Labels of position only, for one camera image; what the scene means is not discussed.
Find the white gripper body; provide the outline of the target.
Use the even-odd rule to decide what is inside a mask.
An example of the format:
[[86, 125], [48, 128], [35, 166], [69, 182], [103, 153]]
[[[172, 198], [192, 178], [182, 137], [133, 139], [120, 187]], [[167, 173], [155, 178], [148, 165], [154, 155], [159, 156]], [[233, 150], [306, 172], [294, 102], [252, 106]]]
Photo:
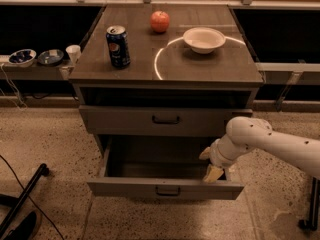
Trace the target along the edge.
[[209, 159], [218, 168], [228, 168], [238, 157], [250, 152], [246, 144], [234, 143], [228, 135], [216, 139], [210, 146]]

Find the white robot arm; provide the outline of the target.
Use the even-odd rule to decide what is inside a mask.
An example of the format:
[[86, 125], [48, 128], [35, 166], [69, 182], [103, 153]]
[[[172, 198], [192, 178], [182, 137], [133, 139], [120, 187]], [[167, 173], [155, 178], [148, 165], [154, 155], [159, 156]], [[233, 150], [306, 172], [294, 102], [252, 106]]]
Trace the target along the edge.
[[224, 169], [254, 149], [264, 150], [320, 179], [319, 140], [274, 131], [263, 119], [235, 117], [227, 123], [225, 135], [199, 155], [200, 160], [210, 161], [203, 181], [217, 181]]

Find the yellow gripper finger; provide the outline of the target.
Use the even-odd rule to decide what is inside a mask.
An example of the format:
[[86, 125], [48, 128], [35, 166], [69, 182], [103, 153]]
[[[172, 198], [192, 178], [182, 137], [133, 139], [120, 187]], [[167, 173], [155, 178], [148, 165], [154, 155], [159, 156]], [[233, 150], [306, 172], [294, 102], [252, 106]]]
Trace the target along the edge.
[[207, 147], [201, 152], [201, 154], [199, 155], [199, 159], [200, 160], [207, 160], [209, 158], [210, 158], [210, 148]]
[[216, 182], [223, 175], [223, 173], [224, 171], [221, 168], [209, 164], [203, 181], [206, 183]]

